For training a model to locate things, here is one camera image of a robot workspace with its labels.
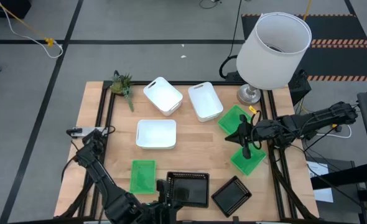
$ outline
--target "white lamp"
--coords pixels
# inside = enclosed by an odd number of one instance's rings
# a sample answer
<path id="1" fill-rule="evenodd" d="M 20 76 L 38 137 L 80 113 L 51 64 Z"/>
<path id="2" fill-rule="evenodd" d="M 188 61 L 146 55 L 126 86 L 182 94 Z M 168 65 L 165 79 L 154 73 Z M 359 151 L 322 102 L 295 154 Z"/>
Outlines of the white lamp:
<path id="1" fill-rule="evenodd" d="M 288 84 L 311 40 L 309 26 L 298 17 L 283 12 L 261 15 L 236 60 L 241 78 L 248 83 L 239 89 L 240 102 L 257 103 L 258 89 Z"/>

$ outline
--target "small succulent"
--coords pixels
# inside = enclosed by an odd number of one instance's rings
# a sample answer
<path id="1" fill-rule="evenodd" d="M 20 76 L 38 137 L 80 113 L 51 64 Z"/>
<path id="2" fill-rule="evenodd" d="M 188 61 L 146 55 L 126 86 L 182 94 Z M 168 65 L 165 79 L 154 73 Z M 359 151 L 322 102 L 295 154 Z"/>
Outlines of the small succulent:
<path id="1" fill-rule="evenodd" d="M 125 75 L 120 75 L 117 70 L 114 71 L 114 75 L 112 78 L 113 84 L 110 87 L 110 90 L 112 93 L 115 93 L 117 95 L 124 95 L 125 99 L 127 100 L 129 109 L 131 112 L 134 112 L 134 105 L 131 101 L 131 81 L 132 76 L 129 75 L 129 73 Z"/>

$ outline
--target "green plastic tray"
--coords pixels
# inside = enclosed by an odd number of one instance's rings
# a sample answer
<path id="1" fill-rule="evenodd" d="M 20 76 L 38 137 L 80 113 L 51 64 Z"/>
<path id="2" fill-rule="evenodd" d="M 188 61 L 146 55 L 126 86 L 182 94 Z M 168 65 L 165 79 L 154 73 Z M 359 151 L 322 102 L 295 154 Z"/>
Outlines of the green plastic tray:
<path id="1" fill-rule="evenodd" d="M 238 105 L 234 105 L 219 121 L 220 128 L 227 134 L 233 134 L 241 123 L 239 115 L 244 114 L 250 122 L 251 116 L 247 114 Z"/>
<path id="2" fill-rule="evenodd" d="M 252 144 L 249 145 L 251 159 L 243 157 L 241 147 L 232 157 L 231 162 L 245 175 L 250 175 L 252 171 L 265 159 L 266 153 L 262 149 L 256 149 Z"/>
<path id="3" fill-rule="evenodd" d="M 131 167 L 129 191 L 133 194 L 154 194 L 156 161 L 134 160 Z"/>

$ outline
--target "lamp base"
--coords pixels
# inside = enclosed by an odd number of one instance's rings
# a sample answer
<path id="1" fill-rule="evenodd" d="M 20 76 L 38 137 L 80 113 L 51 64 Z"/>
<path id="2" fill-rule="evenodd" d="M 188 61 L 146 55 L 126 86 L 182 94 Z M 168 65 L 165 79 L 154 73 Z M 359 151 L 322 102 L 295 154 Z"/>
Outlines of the lamp base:
<path id="1" fill-rule="evenodd" d="M 238 91 L 238 100 L 243 105 L 254 105 L 261 99 L 261 92 L 248 84 L 242 85 Z"/>

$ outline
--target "wooden tabletop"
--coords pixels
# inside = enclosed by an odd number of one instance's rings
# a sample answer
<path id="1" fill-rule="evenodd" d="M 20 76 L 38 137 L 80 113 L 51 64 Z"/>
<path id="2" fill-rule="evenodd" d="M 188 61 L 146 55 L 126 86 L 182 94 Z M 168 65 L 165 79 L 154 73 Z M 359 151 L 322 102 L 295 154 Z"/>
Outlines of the wooden tabletop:
<path id="1" fill-rule="evenodd" d="M 94 126 L 98 104 L 100 101 L 102 82 L 88 82 L 86 84 L 77 126 Z M 242 221 L 279 221 L 277 212 L 274 184 L 268 157 L 260 163 L 250 176 L 243 175 L 231 162 L 230 157 L 239 149 L 239 145 L 224 140 L 226 134 L 218 126 L 218 119 L 205 123 L 198 121 L 195 111 L 188 97 L 189 86 L 175 86 L 183 94 L 180 108 L 171 116 L 165 117 L 153 106 L 143 94 L 144 86 L 133 86 L 132 102 L 134 112 L 131 112 L 123 97 L 117 96 L 114 102 L 111 125 L 116 128 L 115 133 L 109 135 L 106 149 L 105 168 L 116 184 L 129 190 L 131 176 L 131 162 L 135 159 L 156 160 L 156 176 L 165 179 L 168 171 L 206 172 L 210 174 L 210 196 L 216 192 L 232 176 L 237 175 L 247 186 L 253 196 L 235 213 Z M 236 94 L 239 86 L 214 86 L 221 100 L 223 116 L 233 105 L 240 105 L 242 109 L 251 113 L 247 106 L 241 105 Z M 277 115 L 293 114 L 293 106 L 288 87 L 274 90 Z M 102 124 L 106 119 L 108 98 L 103 112 Z M 269 102 L 266 98 L 268 117 L 271 118 Z M 145 150 L 136 146 L 136 127 L 141 119 L 174 119 L 177 122 L 177 145 L 172 150 Z M 80 139 L 75 140 L 78 147 L 82 147 Z M 294 145 L 302 148 L 301 142 L 296 140 Z M 266 144 L 263 150 L 267 153 Z M 71 147 L 69 158 L 76 150 Z M 291 184 L 294 192 L 311 213 L 318 216 L 314 192 L 310 182 L 304 154 L 294 147 L 286 149 L 287 164 Z M 76 163 L 71 164 L 65 172 L 65 177 L 59 193 L 55 215 L 63 213 L 74 201 L 83 187 L 85 169 Z M 92 192 L 88 194 L 86 214 L 89 214 Z M 285 213 L 290 217 L 287 195 L 282 189 L 285 203 Z M 157 200 L 157 192 L 153 195 L 136 195 L 140 202 Z M 100 203 L 97 209 L 99 217 Z M 208 208 L 182 208 L 177 215 L 178 220 L 231 220 L 226 218 L 210 199 Z"/>

